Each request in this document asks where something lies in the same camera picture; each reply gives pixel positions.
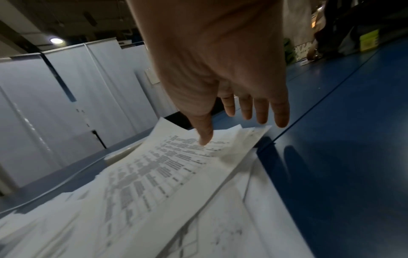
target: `person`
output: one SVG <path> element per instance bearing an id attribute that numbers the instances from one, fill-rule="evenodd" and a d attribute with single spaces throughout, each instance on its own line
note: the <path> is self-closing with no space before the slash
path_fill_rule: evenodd
<path id="1" fill-rule="evenodd" d="M 282 0 L 128 0 L 154 68 L 177 108 L 200 135 L 213 136 L 220 97 L 229 116 L 234 95 L 244 119 L 289 123 Z"/>

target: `hand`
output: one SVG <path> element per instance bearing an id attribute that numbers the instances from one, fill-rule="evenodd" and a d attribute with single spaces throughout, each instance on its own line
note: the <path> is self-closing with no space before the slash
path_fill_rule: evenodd
<path id="1" fill-rule="evenodd" d="M 174 104 L 200 134 L 213 136 L 210 111 L 220 97 L 234 116 L 289 122 L 281 0 L 128 0 L 155 70 Z"/>

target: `ceiling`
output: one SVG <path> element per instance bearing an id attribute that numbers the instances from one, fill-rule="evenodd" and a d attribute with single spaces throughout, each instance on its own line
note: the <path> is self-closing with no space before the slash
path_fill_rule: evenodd
<path id="1" fill-rule="evenodd" d="M 111 37 L 142 40 L 125 0 L 0 0 L 0 45 L 2 37 L 20 53 L 61 47 L 51 37 L 65 45 Z"/>

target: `stack of papers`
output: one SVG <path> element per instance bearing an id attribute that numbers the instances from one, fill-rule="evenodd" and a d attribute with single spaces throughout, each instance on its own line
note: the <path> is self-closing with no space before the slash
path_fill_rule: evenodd
<path id="1" fill-rule="evenodd" d="M 160 119 L 91 183 L 0 220 L 0 257 L 268 257 L 243 204 L 253 146 L 268 131 L 195 131 Z"/>

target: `ceiling light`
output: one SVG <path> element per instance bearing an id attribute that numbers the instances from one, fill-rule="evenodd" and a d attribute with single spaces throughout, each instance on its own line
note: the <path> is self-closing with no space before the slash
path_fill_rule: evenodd
<path id="1" fill-rule="evenodd" d="M 55 45 L 59 45 L 59 44 L 64 43 L 64 41 L 62 39 L 60 39 L 60 38 L 52 38 L 52 39 L 50 39 L 50 41 Z"/>

